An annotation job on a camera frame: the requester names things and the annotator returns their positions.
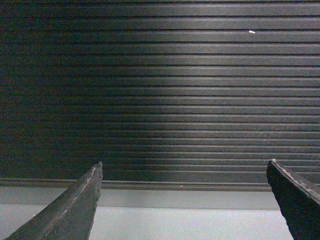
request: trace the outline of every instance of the metal roller shutter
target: metal roller shutter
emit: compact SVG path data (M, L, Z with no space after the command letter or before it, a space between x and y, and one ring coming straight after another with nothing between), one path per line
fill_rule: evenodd
M2 183L263 190L277 159L320 184L318 1L0 9Z

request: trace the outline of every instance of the dark pointed object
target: dark pointed object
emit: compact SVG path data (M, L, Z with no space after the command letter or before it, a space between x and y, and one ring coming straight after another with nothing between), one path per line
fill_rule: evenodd
M87 240L102 177L100 162L6 240Z
M320 187L275 160L266 175L294 240L320 240Z

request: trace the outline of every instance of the horizontal groove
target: horizontal groove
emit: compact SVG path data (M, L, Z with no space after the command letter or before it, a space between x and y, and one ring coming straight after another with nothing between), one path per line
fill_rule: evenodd
M102 144L102 143L95 143L95 144L91 144L91 143L87 143L87 144L77 144L76 147L79 148L85 148L86 146L88 147L97 147L97 148L103 148L104 146L108 147L108 148L112 148L112 147L127 147L128 144ZM69 150L69 148L63 148L62 146L61 150ZM221 144L221 145L209 145L209 144L130 144L130 148L135 148L135 147L139 147L139 148L154 148L156 149L157 147L167 147L169 148L239 148L239 149L251 149L251 148L271 148L271 149L319 149L320 150L320 146L314 146L314 145L304 145L304 146L296 146L296 145L254 145L254 144L250 144L250 145L233 145L233 144Z
M161 1L155 1L155 0L86 0L86 1L79 1L79 0L68 0L65 1L63 4L67 6L80 6L82 7L85 3L88 6L105 6L105 5L119 5L119 6L130 6L130 5L174 5L174 4L236 4L236 3L246 3L246 4L283 4L283 3L314 3L318 2L318 0L161 0ZM41 0L16 0L13 2L8 2L8 5L14 4L14 5L28 5L28 4L36 4L39 6L42 5L49 5L49 6L60 6L61 1L60 0L47 0L46 2L43 2Z
M20 127L15 127L15 128L10 128L10 129L22 129ZM278 134L287 134L287 133L294 133L294 134L320 134L320 131L294 131L294 130L288 130L288 131L266 131L266 130L144 130L144 129L139 129L139 130L126 130L126 129L117 129L117 130L110 130L110 129L74 129L74 128L38 128L39 130L65 130L65 131L74 131L74 132L81 132L81 131L89 131L89 132L115 132L115 133L186 133L186 132L191 132L191 133L225 133L225 134L231 134L231 133L278 133Z

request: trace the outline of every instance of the gray floor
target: gray floor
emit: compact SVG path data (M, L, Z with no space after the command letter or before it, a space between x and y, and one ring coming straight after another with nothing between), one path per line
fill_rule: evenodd
M45 205L0 204L0 239ZM107 207L90 240L292 240L279 210Z

